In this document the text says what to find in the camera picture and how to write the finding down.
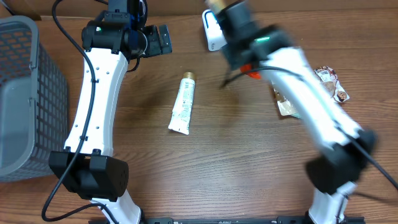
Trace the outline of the white gold-capped tube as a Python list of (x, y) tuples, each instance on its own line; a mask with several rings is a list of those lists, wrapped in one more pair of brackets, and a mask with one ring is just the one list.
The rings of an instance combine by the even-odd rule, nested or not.
[(195, 80), (196, 76), (194, 73), (185, 72), (183, 74), (168, 126), (172, 131), (189, 135)]

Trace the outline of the orange spaghetti pasta packet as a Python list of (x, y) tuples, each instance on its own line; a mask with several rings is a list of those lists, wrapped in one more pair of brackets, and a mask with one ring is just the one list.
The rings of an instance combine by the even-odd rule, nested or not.
[(259, 72), (258, 71), (254, 71), (254, 72), (252, 71), (252, 70), (254, 70), (255, 68), (258, 68), (258, 67), (259, 67), (258, 64), (255, 64), (255, 63), (246, 64), (246, 65), (243, 65), (242, 67), (240, 67), (240, 71), (242, 73), (245, 73), (247, 76), (249, 76), (249, 77), (251, 77), (253, 79), (260, 80), (262, 77), (259, 74)]

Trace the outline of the beige brown snack pouch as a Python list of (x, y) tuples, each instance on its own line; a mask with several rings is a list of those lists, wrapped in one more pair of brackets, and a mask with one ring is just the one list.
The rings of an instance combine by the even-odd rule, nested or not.
[[(314, 69), (313, 72), (318, 81), (326, 88), (330, 98), (336, 103), (344, 103), (349, 100), (349, 95), (341, 86), (338, 76), (332, 68), (322, 66)], [(285, 96), (281, 95), (276, 89), (274, 89), (274, 93), (279, 113), (282, 116), (300, 118), (293, 104)]]

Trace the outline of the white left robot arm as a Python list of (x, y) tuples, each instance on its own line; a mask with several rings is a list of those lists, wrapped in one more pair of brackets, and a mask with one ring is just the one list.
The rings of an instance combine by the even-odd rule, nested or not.
[(58, 186), (99, 208), (106, 223), (145, 221), (127, 190), (128, 164), (113, 156), (113, 124), (129, 62), (172, 51), (167, 26), (147, 25), (147, 15), (145, 1), (108, 1), (83, 28), (76, 45), (84, 75), (75, 120), (63, 150), (49, 157)]

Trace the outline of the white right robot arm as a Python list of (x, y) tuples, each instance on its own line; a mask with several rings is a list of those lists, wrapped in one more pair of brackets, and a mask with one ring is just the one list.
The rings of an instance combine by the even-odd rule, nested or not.
[(362, 171), (372, 161), (376, 134), (335, 103), (313, 74), (303, 50), (280, 27), (260, 27), (244, 1), (208, 1), (226, 39), (221, 49), (236, 70), (252, 65), (295, 107), (320, 155), (305, 166), (313, 203), (301, 223), (363, 223), (345, 209)]

